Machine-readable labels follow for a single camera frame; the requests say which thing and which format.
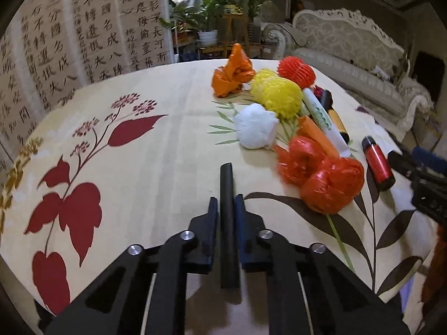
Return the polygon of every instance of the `white sofa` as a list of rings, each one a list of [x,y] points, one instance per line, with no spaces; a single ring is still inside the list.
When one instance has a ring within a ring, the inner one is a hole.
[[[411,129],[416,110],[426,114],[433,105],[427,89],[408,77],[409,64],[396,85],[371,73],[377,66],[392,77],[393,66],[406,54],[359,11],[302,10],[293,24],[263,23],[262,37],[277,44],[276,59],[294,55],[317,68],[400,140]]]

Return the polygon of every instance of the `red tube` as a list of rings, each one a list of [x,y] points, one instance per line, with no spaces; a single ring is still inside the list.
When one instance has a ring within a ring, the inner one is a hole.
[[[381,192],[388,190],[395,184],[396,179],[381,148],[371,136],[366,136],[363,139],[362,147],[377,188]]]

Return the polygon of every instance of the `black bracket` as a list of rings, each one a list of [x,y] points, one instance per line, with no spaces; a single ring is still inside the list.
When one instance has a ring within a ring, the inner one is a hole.
[[[187,273],[207,274],[213,265],[218,210],[191,220],[188,230],[162,246],[128,247],[56,317],[46,335],[139,335],[156,273],[145,335],[183,335]]]
[[[245,210],[242,195],[235,208],[242,268],[266,274],[270,335],[410,334],[325,245],[290,244]]]
[[[447,227],[447,179],[430,174],[411,156],[395,151],[388,154],[388,162],[394,170],[411,181],[413,199],[417,210],[428,215],[442,227]]]

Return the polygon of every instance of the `white pompom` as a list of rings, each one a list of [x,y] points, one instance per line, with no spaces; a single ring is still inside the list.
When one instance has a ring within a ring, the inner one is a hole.
[[[250,104],[234,117],[237,138],[247,149],[270,147],[276,137],[279,120],[274,112],[257,103]]]

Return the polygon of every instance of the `tablecloth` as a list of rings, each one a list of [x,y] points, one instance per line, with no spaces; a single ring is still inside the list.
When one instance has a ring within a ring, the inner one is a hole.
[[[267,228],[297,245],[324,243],[384,301],[428,255],[432,223],[411,205],[410,182],[396,173],[396,184],[379,194],[361,140],[372,135],[385,154],[397,147],[352,97],[315,70],[366,175],[361,195],[328,220],[281,181],[274,152],[238,143],[233,117],[253,98],[213,96],[213,71],[225,62],[172,64],[82,88],[28,139],[0,203],[0,254],[50,311],[59,313],[129,245],[160,245],[205,213],[226,162],[236,193]],[[253,60],[256,70],[277,64]],[[279,133],[295,129],[282,123]],[[240,298],[222,293],[218,279],[217,264],[209,276],[189,277],[188,331],[268,333],[263,275],[242,276]]]

